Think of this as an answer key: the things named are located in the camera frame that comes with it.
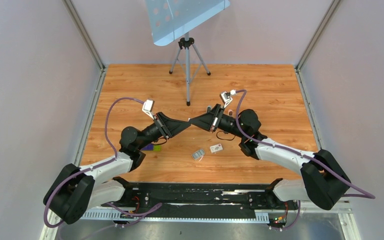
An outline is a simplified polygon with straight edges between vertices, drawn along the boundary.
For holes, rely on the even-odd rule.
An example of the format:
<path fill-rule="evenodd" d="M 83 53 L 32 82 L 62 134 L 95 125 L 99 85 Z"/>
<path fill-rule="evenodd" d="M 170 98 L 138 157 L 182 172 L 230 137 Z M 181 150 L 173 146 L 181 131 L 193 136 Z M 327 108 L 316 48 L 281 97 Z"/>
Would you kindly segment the white staple box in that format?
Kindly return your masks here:
<path fill-rule="evenodd" d="M 211 145 L 209 147 L 209 149 L 210 149 L 210 152 L 212 154 L 215 154 L 215 153 L 218 153 L 218 152 L 222 151 L 223 150 L 223 146 L 220 143 L 218 143 L 218 144 L 215 144 L 215 145 Z"/>

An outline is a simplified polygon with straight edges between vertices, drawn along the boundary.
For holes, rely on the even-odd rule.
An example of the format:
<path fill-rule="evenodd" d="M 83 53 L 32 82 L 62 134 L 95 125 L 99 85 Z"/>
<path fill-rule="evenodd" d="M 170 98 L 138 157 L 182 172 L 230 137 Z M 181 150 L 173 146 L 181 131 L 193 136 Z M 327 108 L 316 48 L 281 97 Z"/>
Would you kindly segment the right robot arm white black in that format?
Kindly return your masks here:
<path fill-rule="evenodd" d="M 247 156 L 269 161 L 301 176 L 300 180 L 277 179 L 265 195 L 266 204 L 278 209 L 286 201 L 312 201 L 323 210 L 331 210 L 350 188 L 349 177 L 331 152 L 304 151 L 275 142 L 260 133 L 261 123 L 252 109 L 241 111 L 238 118 L 224 114 L 217 104 L 210 111 L 191 118 L 190 123 L 208 132 L 217 129 L 241 139 L 239 147 Z"/>

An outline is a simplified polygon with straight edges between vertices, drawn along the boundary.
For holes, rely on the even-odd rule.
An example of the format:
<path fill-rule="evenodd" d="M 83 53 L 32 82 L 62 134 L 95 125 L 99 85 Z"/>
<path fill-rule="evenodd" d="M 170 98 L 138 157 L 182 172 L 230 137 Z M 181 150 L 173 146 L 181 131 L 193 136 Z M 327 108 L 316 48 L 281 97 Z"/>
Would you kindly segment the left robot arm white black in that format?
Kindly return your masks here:
<path fill-rule="evenodd" d="M 160 138 L 166 140 L 190 127 L 190 122 L 172 119 L 158 112 L 153 123 L 143 130 L 133 126 L 121 132 L 121 148 L 104 160 L 89 165 L 64 166 L 43 198 L 45 211 L 52 211 L 66 224 L 73 224 L 83 214 L 107 202 L 129 206 L 133 193 L 120 175 L 137 169 L 146 154 L 142 149 Z"/>

